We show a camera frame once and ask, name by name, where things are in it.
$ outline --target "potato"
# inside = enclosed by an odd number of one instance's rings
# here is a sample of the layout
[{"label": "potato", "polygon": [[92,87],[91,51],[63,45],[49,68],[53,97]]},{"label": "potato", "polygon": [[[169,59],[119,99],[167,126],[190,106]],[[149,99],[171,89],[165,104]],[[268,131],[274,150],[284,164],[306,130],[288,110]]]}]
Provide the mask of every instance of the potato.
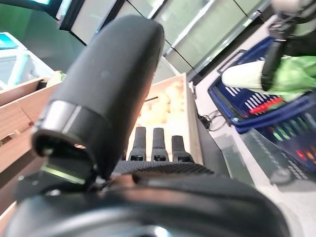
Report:
[{"label": "potato", "polygon": [[171,84],[171,86],[174,87],[179,87],[179,88],[183,88],[183,82],[182,81],[175,81],[174,83]]},{"label": "potato", "polygon": [[184,111],[183,99],[176,98],[176,99],[171,100],[170,113],[176,113],[176,112],[181,112],[181,111]]},{"label": "potato", "polygon": [[160,101],[153,103],[152,111],[159,112],[159,113],[169,112],[169,104],[162,103]]},{"label": "potato", "polygon": [[170,101],[172,101],[174,98],[178,98],[181,96],[182,89],[177,86],[169,86],[167,87],[165,93],[170,98]]},{"label": "potato", "polygon": [[142,109],[140,111],[140,114],[142,115],[143,113],[145,113],[146,111],[149,111],[149,110],[150,110],[149,104],[148,103],[144,103],[143,107],[142,107]]},{"label": "potato", "polygon": [[166,93],[162,93],[161,95],[158,96],[158,99],[161,103],[169,104],[170,103],[170,98],[167,96]]},{"label": "potato", "polygon": [[168,116],[167,116],[167,112],[166,111],[155,111],[153,112],[153,116],[155,117],[155,124],[160,124],[160,123],[166,123],[168,120]]},{"label": "potato", "polygon": [[151,110],[149,111],[146,111],[144,112],[141,117],[140,117],[140,120],[141,120],[141,124],[143,126],[146,126],[146,125],[152,125],[152,124],[155,124],[156,121],[155,121],[155,116],[153,114],[153,112]]}]

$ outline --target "wooden crate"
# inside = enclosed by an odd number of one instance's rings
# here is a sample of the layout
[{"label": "wooden crate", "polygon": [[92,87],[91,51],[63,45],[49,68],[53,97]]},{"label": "wooden crate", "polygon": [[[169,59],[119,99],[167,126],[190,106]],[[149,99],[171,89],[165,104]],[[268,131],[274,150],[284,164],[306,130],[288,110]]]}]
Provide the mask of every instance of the wooden crate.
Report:
[{"label": "wooden crate", "polygon": [[[146,127],[146,160],[151,160],[152,147],[153,147],[153,130],[155,127],[161,127],[164,129],[164,141],[169,160],[172,161],[172,149],[171,149],[171,137],[174,135],[183,136],[184,146],[188,153],[190,153],[195,163],[202,163],[202,153],[198,138],[198,124],[197,113],[195,111],[195,101],[191,89],[186,80],[186,74],[181,74],[167,80],[160,81],[151,86],[145,103],[153,103],[156,98],[159,97],[165,89],[172,83],[179,81],[183,84],[183,100],[184,111],[181,116],[176,116],[173,121],[167,123],[145,125]],[[144,126],[139,120],[137,120],[135,127],[129,137],[129,143],[127,148],[127,157],[129,156],[134,143],[135,129],[137,126]]]},{"label": "wooden crate", "polygon": [[[0,173],[10,173],[11,176],[19,174],[21,170],[28,173],[38,169],[40,164],[33,165],[31,169],[26,168],[29,163],[17,163],[21,156],[27,153],[31,148],[30,135],[34,122],[37,120],[52,92],[58,85],[44,88],[36,91],[38,82],[41,79],[35,79],[20,84],[11,90],[0,92]],[[12,185],[16,182],[3,177],[1,180],[1,192],[12,190]],[[11,215],[12,203],[15,202],[13,194],[7,194],[11,198],[1,201],[0,212],[0,231],[8,221],[8,215]]]}]

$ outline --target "shopping basket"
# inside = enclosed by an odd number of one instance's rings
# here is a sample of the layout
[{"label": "shopping basket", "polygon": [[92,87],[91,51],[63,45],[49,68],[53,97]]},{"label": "shopping basket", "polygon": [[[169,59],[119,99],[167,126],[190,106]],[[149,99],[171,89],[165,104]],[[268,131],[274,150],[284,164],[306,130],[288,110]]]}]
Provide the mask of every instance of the shopping basket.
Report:
[{"label": "shopping basket", "polygon": [[208,94],[229,125],[240,134],[255,128],[280,149],[289,153],[296,162],[316,172],[316,91],[311,91],[293,102],[267,111],[251,114],[253,108],[277,98],[248,89],[227,87],[222,83],[222,69],[244,63],[264,60],[273,38],[267,37],[250,50],[240,50],[223,65],[220,76],[208,89]]}]

